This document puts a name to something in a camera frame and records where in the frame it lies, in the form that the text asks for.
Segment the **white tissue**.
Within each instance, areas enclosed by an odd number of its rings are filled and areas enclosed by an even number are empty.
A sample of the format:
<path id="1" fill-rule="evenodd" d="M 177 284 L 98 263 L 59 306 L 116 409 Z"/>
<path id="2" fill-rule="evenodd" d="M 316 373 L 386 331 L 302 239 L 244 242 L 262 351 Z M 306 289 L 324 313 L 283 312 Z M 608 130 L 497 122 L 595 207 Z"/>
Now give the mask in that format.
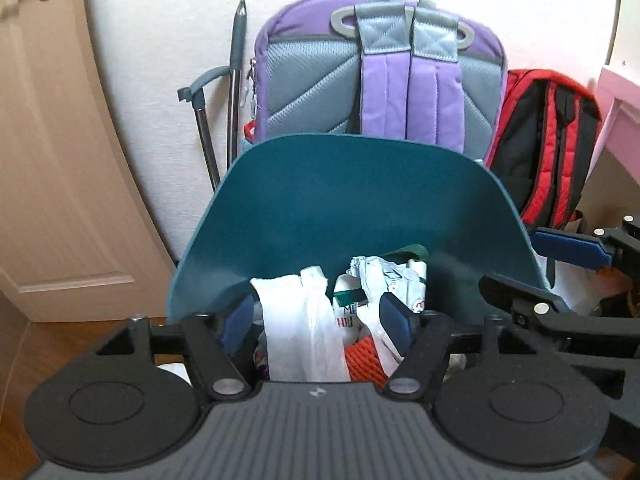
<path id="1" fill-rule="evenodd" d="M 420 313 L 425 306 L 426 271 L 426 262 L 415 258 L 394 263 L 382 257 L 354 257 L 347 273 L 359 281 L 371 307 L 390 292 L 412 312 Z"/>

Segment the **white plastic bag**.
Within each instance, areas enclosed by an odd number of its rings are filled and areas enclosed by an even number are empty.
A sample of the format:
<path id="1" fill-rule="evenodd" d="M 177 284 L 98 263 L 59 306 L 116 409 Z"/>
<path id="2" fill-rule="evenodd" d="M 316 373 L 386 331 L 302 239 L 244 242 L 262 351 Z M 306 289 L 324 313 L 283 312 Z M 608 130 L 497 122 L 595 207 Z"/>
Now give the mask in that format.
<path id="1" fill-rule="evenodd" d="M 328 280 L 318 266 L 280 278 L 252 278 L 262 306 L 273 382 L 349 382 Z"/>

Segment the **teal plastic trash bin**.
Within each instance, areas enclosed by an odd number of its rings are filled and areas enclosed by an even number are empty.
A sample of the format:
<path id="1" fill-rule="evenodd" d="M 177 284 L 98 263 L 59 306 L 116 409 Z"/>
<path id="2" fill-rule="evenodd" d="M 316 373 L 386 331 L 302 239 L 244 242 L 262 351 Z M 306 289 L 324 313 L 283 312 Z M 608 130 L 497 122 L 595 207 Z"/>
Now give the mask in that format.
<path id="1" fill-rule="evenodd" d="M 247 295 L 260 304 L 252 278 L 308 266 L 322 269 L 328 296 L 352 257 L 412 244 L 428 253 L 428 305 L 459 325 L 502 315 L 480 294 L 485 274 L 544 284 L 512 200 L 478 162 L 406 141 L 280 136 L 243 154 L 216 189 L 172 280 L 167 318 L 220 312 Z M 469 377 L 484 350 L 506 368 L 506 384 L 538 382 L 549 359 L 542 342 L 506 318 L 488 344 L 451 352 L 442 384 Z M 318 399 L 351 384 L 279 382 Z"/>

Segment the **orange corrugated wrapper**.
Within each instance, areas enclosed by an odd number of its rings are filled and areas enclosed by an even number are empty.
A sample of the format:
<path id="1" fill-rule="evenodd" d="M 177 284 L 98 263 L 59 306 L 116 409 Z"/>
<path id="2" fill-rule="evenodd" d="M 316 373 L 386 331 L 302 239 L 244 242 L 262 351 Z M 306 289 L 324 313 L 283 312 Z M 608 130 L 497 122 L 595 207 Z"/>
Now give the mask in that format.
<path id="1" fill-rule="evenodd" d="M 365 336 L 345 350 L 345 361 L 352 382 L 372 382 L 383 389 L 388 381 L 371 336 Z"/>

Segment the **red black backpack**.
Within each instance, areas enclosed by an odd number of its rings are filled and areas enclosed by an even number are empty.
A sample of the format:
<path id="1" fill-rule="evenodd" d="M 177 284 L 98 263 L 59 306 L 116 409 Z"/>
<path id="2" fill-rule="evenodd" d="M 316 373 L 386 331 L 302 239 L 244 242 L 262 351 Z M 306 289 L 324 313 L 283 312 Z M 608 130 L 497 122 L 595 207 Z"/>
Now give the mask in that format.
<path id="1" fill-rule="evenodd" d="M 602 124 L 596 97 L 554 70 L 511 70 L 487 166 L 527 229 L 574 220 Z"/>

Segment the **beige wooden door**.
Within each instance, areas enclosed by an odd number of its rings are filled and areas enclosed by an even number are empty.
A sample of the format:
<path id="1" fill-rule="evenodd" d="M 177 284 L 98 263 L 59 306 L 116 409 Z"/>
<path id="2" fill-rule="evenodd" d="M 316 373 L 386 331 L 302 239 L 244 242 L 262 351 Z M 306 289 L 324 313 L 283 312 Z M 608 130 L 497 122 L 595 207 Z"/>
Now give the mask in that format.
<path id="1" fill-rule="evenodd" d="M 161 316 L 175 267 L 105 102 L 85 0 L 1 0 L 1 289 L 35 322 Z"/>

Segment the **pink furniture edge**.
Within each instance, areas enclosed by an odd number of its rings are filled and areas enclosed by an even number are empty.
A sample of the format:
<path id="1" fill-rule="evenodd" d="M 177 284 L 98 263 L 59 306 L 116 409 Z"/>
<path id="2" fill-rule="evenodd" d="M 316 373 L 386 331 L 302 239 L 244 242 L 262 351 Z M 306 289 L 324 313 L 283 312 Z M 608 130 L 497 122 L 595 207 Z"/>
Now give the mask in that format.
<path id="1" fill-rule="evenodd" d="M 607 150 L 639 183 L 639 73 L 624 66 L 605 65 L 596 84 L 603 115 L 589 171 Z"/>

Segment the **purple grey backpack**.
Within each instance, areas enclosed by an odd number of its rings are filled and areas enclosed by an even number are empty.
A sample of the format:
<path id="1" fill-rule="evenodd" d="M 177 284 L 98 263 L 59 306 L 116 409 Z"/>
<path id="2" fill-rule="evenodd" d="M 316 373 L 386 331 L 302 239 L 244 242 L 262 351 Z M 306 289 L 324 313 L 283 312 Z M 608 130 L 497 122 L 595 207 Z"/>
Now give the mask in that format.
<path id="1" fill-rule="evenodd" d="M 506 54 L 490 28 L 432 0 L 299 0 L 254 52 L 255 143 L 351 133 L 488 157 Z"/>

